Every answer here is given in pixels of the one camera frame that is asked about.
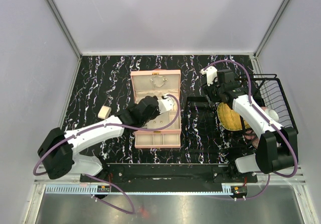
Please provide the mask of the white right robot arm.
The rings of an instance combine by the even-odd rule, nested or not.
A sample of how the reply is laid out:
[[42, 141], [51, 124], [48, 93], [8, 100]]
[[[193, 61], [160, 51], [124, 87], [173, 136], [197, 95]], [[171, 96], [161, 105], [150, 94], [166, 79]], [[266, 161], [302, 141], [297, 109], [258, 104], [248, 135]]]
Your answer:
[[213, 66], [202, 69], [201, 74], [206, 77], [203, 88], [209, 101], [223, 102], [234, 110], [259, 140], [254, 154], [237, 158], [235, 165], [228, 169], [229, 179], [239, 182], [247, 172], [279, 174], [290, 167], [293, 172], [288, 177], [295, 175], [298, 169], [296, 130], [275, 121], [256, 103], [251, 81], [243, 87], [232, 70], [217, 70]]

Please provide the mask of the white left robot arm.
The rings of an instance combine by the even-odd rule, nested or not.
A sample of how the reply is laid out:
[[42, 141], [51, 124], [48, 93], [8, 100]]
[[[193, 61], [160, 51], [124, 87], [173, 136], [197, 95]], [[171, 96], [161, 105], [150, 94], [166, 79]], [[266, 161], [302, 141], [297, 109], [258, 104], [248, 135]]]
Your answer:
[[126, 126], [134, 131], [148, 121], [165, 113], [165, 100], [147, 96], [96, 124], [67, 134], [57, 127], [48, 133], [38, 149], [38, 155], [50, 179], [58, 179], [68, 173], [88, 172], [98, 182], [108, 177], [108, 169], [98, 159], [80, 155], [80, 152], [104, 140], [123, 135]]

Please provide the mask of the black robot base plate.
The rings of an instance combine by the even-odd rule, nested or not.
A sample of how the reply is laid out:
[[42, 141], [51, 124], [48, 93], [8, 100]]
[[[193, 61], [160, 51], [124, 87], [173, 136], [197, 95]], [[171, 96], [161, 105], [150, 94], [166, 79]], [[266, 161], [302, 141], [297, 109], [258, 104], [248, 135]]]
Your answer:
[[237, 174], [228, 164], [106, 164], [96, 175], [113, 183], [136, 179], [192, 179], [214, 183], [257, 183], [252, 173]]

